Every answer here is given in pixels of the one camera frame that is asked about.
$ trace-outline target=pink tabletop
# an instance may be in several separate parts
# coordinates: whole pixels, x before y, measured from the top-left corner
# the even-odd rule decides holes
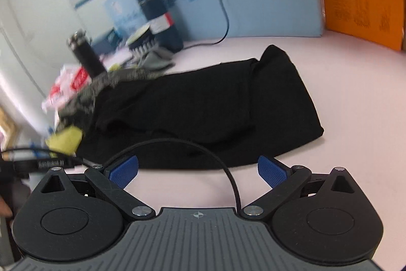
[[[347,168],[384,224],[375,262],[386,271],[401,270],[406,264],[406,55],[329,31],[321,38],[230,38],[177,53],[170,73],[259,59],[269,44],[285,50],[296,65],[325,129],[320,139],[278,159],[315,173]],[[269,190],[256,165],[231,171],[243,206]],[[231,185],[220,170],[140,170],[126,190],[157,212],[162,206],[235,205]]]

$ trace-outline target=blue gripper pad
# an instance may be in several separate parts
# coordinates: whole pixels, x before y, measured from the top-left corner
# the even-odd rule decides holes
[[[275,163],[264,156],[260,156],[258,159],[258,173],[272,188],[285,181],[288,176],[284,169],[278,167]]]
[[[136,156],[130,157],[127,161],[110,171],[108,179],[117,184],[119,188],[125,188],[130,181],[137,176],[138,159]]]

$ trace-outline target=black cloth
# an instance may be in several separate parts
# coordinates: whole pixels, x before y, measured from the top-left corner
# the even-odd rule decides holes
[[[221,63],[104,89],[77,154],[105,163],[137,142],[176,137],[202,144],[236,167],[291,151],[323,131],[295,66],[270,45],[260,61]],[[135,154],[140,168],[218,168],[181,144],[142,146]]]

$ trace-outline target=person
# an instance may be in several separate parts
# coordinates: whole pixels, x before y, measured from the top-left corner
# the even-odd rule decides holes
[[[0,196],[0,216],[5,218],[10,218],[13,216],[13,212],[10,207],[6,204],[3,198]]]

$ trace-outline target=gray ribbed plate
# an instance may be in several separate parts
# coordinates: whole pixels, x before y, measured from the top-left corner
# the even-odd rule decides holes
[[[163,208],[159,217],[130,225],[109,251],[69,264],[23,259],[13,271],[322,271],[280,248],[261,222],[233,208]],[[379,271],[372,261],[334,271]]]

